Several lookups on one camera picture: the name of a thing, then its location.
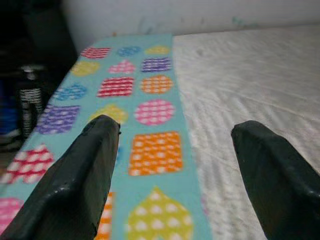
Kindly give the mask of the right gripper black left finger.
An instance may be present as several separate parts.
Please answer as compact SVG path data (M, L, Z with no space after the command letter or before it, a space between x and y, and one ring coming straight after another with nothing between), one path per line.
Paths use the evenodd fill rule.
M46 171L0 240L94 240L111 187L120 124L91 120Z

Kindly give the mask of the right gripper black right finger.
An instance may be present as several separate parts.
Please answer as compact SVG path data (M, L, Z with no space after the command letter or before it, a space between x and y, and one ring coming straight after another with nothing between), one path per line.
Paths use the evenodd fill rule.
M231 137L267 240L320 240L320 174L287 139L258 121L236 124Z

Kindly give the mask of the teal blanket with coloured shapes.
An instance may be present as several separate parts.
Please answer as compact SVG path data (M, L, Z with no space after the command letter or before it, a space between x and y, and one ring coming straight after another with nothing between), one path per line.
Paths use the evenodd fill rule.
M100 115L120 124L94 240L213 240L173 64L170 34L86 48L0 176L0 235L47 170Z

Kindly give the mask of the black bag with white lettering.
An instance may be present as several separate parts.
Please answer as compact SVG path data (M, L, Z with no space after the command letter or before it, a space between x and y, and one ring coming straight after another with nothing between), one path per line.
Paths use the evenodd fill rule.
M18 110L18 126L25 141L37 126L44 110L42 83L47 69L42 64L25 64L19 68L15 82L15 95Z

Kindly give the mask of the grey quilted mattress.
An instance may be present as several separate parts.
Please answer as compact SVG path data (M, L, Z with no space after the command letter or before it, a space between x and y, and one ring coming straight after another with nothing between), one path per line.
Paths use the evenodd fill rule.
M320 24L181 35L174 68L215 240L267 240L231 130L258 121L320 172Z

